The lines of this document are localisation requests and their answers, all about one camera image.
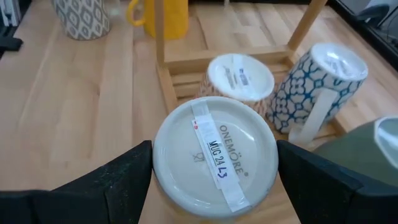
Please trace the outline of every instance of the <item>green mug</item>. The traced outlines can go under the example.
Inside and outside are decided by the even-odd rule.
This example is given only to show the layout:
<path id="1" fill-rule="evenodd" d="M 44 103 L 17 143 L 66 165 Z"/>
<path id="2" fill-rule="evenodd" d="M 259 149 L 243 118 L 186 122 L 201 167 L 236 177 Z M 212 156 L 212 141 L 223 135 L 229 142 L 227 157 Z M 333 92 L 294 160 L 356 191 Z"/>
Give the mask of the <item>green mug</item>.
<path id="1" fill-rule="evenodd" d="M 398 186 L 398 116 L 361 125 L 324 143 L 314 153 L 360 174 Z"/>

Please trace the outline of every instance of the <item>mug handle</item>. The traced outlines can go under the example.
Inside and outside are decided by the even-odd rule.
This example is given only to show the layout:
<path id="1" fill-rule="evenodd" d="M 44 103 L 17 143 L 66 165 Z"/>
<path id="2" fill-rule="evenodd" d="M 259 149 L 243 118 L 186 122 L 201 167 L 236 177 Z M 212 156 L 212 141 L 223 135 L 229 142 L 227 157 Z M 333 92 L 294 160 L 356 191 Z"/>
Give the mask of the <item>mug handle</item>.
<path id="1" fill-rule="evenodd" d="M 145 18 L 142 18 L 140 20 L 134 20 L 133 17 L 133 12 L 134 12 L 134 7 L 138 4 L 139 0 L 132 0 L 129 3 L 129 6 L 127 7 L 126 11 L 126 19 L 129 21 L 133 26 L 141 26 L 144 25 L 145 23 Z"/>
<path id="2" fill-rule="evenodd" d="M 289 132 L 289 142 L 306 145 L 317 135 L 323 120 L 326 118 L 330 107 L 338 96 L 337 91 L 324 88 L 318 95 L 310 115 L 304 125 L 293 126 Z"/>

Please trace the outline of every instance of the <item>sticker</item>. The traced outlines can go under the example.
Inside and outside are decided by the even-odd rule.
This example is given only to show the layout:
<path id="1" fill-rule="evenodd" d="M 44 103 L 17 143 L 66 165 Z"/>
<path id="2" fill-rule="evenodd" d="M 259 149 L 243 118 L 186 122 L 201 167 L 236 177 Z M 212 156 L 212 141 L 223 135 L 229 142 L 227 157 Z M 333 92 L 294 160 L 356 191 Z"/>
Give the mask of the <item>sticker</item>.
<path id="1" fill-rule="evenodd" d="M 206 101 L 197 101 L 192 103 L 191 107 L 195 116 L 192 123 L 193 128 L 195 132 L 198 132 L 200 146 L 217 188 L 221 189 L 232 212 L 250 206 L 239 185 L 239 177 L 235 172 Z"/>
<path id="2" fill-rule="evenodd" d="M 243 68 L 243 55 L 233 55 L 234 74 L 238 77 L 238 85 L 247 96 L 254 96 L 254 91 L 251 79 L 247 71 Z"/>

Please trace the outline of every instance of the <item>mug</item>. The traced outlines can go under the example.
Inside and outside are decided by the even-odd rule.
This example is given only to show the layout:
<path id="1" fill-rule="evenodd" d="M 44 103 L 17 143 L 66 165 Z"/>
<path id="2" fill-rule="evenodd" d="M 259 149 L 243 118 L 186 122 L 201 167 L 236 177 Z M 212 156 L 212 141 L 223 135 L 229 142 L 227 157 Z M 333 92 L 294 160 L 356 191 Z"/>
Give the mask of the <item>mug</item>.
<path id="1" fill-rule="evenodd" d="M 195 97 L 225 96 L 239 100 L 264 117 L 266 98 L 274 85 L 274 76 L 262 62 L 248 55 L 224 54 L 210 62 Z"/>
<path id="2" fill-rule="evenodd" d="M 144 16 L 140 20 L 133 19 L 134 7 L 139 0 L 132 0 L 126 11 L 126 18 L 134 26 L 144 25 L 145 31 L 155 37 L 155 1 L 144 1 Z M 188 31 L 188 1 L 187 0 L 165 0 L 164 1 L 164 38 L 179 39 Z"/>
<path id="3" fill-rule="evenodd" d="M 315 44 L 280 83 L 266 118 L 289 141 L 308 144 L 368 75 L 363 59 L 342 45 Z"/>
<path id="4" fill-rule="evenodd" d="M 276 140 L 264 118 L 220 96 L 173 110 L 152 157 L 168 210 L 182 223 L 233 223 L 248 215 L 267 197 L 278 170 Z"/>
<path id="5" fill-rule="evenodd" d="M 398 187 L 398 116 L 363 124 L 338 139 L 322 144 L 314 153 Z"/>
<path id="6" fill-rule="evenodd" d="M 94 40 L 111 29 L 103 0 L 52 0 L 67 36 Z"/>

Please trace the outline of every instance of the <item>grey patterned container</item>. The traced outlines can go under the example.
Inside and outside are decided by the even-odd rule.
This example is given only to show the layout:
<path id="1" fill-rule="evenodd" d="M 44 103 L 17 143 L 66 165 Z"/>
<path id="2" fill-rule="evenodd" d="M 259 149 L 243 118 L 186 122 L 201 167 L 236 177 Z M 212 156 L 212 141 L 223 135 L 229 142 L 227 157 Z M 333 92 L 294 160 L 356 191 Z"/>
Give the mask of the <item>grey patterned container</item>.
<path id="1" fill-rule="evenodd" d="M 67 35 L 76 40 L 93 40 L 110 30 L 104 0 L 52 0 Z"/>

